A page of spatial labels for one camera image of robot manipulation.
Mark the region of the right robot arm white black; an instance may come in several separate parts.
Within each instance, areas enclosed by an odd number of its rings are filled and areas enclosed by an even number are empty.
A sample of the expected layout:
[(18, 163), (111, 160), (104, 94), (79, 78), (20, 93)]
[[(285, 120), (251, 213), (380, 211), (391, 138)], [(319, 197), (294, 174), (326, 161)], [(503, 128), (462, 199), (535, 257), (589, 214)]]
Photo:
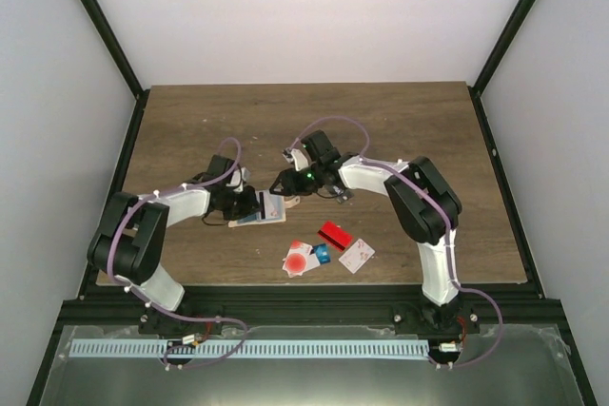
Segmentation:
[(418, 246), (424, 324), (436, 333), (448, 330), (460, 310), (453, 250), (462, 203), (439, 169), (424, 156), (386, 162), (342, 154), (321, 130), (299, 142), (300, 148), (282, 151), (289, 168), (270, 192), (303, 197), (326, 188), (338, 200), (353, 190), (387, 197), (402, 230)]

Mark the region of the white card red circle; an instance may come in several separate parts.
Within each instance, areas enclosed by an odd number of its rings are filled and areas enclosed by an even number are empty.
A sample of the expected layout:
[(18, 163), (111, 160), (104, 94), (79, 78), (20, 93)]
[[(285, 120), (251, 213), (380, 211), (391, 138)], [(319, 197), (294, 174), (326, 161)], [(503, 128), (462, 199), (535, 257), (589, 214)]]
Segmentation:
[(314, 253), (312, 245), (294, 241), (283, 260), (282, 269), (290, 278), (293, 278), (302, 276), (320, 265), (321, 263)]

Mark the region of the white card pink pattern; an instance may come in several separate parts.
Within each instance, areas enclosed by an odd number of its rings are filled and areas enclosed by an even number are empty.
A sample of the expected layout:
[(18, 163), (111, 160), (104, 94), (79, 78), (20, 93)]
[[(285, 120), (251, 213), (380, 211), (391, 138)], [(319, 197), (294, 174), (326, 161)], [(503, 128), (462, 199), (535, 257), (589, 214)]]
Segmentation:
[(375, 250), (363, 239), (357, 239), (339, 257), (339, 263), (351, 274), (356, 274), (375, 254)]

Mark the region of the beige leather card holder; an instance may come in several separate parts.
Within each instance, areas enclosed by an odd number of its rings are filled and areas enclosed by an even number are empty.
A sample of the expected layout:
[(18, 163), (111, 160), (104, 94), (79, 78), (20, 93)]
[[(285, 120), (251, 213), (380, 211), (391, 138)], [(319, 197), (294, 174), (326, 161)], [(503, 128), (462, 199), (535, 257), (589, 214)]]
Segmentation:
[(299, 196), (280, 196), (271, 194), (266, 190), (256, 191), (255, 196), (259, 204), (259, 211), (238, 221), (229, 222), (228, 227), (236, 228), (248, 225), (285, 222), (286, 210), (298, 205), (301, 200)]

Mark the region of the red card black stripe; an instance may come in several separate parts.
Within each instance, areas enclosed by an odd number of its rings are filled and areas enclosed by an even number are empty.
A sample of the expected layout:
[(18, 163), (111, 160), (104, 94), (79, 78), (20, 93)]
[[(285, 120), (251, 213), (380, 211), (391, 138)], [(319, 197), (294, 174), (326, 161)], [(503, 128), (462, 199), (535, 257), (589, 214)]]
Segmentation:
[(318, 235), (339, 252), (344, 252), (353, 241), (353, 236), (350, 233), (331, 221), (322, 225), (318, 230)]

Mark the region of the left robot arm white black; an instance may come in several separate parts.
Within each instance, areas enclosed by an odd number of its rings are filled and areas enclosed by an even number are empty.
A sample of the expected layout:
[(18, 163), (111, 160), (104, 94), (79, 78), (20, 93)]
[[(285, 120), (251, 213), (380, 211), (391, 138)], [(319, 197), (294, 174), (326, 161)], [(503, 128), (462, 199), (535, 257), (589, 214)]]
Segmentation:
[(88, 247), (88, 262), (113, 277), (148, 306), (162, 310), (161, 322), (175, 334), (194, 322), (182, 302), (185, 288), (161, 264), (167, 229), (213, 212), (225, 222), (260, 211), (250, 172), (225, 156), (212, 156), (207, 170), (166, 191), (117, 192), (109, 200)]

